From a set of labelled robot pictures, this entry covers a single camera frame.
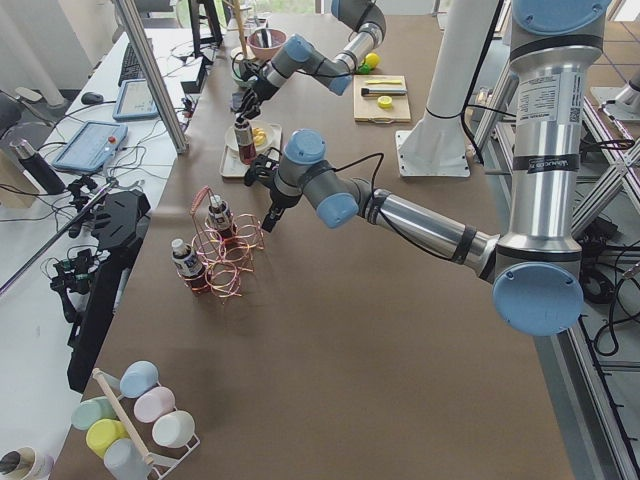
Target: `pink bowl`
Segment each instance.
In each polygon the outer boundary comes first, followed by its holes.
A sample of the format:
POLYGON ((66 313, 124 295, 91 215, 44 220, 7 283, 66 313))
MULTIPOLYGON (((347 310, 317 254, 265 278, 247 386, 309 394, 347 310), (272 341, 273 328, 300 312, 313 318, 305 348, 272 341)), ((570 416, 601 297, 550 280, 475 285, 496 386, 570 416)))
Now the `pink bowl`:
POLYGON ((258 60, 263 60, 265 62, 267 60, 271 60, 286 41, 287 34, 282 30, 276 30, 275 28, 259 28, 249 35, 249 38, 247 38, 247 44, 253 51, 253 54, 258 60), (262 32, 265 30, 269 37, 269 46, 266 48, 262 46, 262 32))

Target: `copper wire bottle holder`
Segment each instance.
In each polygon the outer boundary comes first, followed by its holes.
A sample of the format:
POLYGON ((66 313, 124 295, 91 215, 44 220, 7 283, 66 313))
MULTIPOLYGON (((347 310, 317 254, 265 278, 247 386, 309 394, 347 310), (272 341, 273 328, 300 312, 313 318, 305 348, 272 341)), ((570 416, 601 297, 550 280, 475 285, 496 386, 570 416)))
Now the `copper wire bottle holder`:
POLYGON ((228 298, 242 296, 240 274, 253 272, 253 251, 264 250, 264 236, 260 221, 245 213, 232 216, 233 234, 224 238, 207 213, 202 219, 198 215, 206 199, 209 207, 213 206, 212 197, 213 191, 205 186, 196 193, 191 204, 189 214, 195 229, 192 248, 205 266, 203 275, 208 290, 224 303, 228 298))

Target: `wooden table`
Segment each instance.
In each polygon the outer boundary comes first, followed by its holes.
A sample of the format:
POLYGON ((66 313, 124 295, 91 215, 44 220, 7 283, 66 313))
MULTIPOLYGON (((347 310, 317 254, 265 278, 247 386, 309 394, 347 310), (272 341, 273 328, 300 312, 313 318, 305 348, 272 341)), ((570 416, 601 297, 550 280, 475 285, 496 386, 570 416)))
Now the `wooden table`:
MULTIPOLYGON (((330 16, 274 16, 332 57, 348 29, 330 16)), ((390 17, 380 73, 406 76, 423 113, 441 34, 430 16, 390 17)), ((288 210, 244 274, 244 296, 195 298, 176 277, 170 242, 190 238, 187 210, 210 185, 236 214, 264 215, 268 192, 218 173, 233 121, 230 62, 216 60, 174 164, 98 366, 158 365, 193 414, 202 445, 175 479, 573 478, 531 338, 506 326, 491 286, 401 238, 352 220, 323 226, 306 201, 288 210)), ((351 92, 336 97, 298 75, 260 117, 314 128, 327 159, 387 155, 377 185, 488 233, 498 232, 482 169, 468 179, 401 179, 397 126, 356 124, 351 92)), ((369 178, 373 164, 350 174, 369 178)), ((97 393, 95 382, 87 397, 97 393)), ((54 480, 111 478, 72 430, 54 480)))

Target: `label on robot arm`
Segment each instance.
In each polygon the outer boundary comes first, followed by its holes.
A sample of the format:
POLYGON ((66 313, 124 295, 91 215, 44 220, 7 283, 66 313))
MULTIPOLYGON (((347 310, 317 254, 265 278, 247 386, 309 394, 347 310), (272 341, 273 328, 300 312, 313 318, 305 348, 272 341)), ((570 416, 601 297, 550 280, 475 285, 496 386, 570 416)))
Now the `label on robot arm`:
POLYGON ((558 118, 560 75, 537 77, 520 83, 517 125, 555 122, 558 118))
POLYGON ((560 104, 558 123, 580 125, 582 122, 582 102, 584 98, 584 73, 569 72, 562 75, 560 82, 560 104))

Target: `yellow cup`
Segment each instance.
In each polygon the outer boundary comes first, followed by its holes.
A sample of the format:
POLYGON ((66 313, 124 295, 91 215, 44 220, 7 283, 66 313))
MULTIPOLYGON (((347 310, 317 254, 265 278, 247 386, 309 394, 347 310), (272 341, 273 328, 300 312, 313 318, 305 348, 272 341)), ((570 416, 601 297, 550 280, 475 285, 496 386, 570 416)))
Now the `yellow cup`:
POLYGON ((121 438, 129 438, 129 434, 118 420, 104 418, 91 425, 87 431, 87 446, 100 458, 113 442, 121 438))

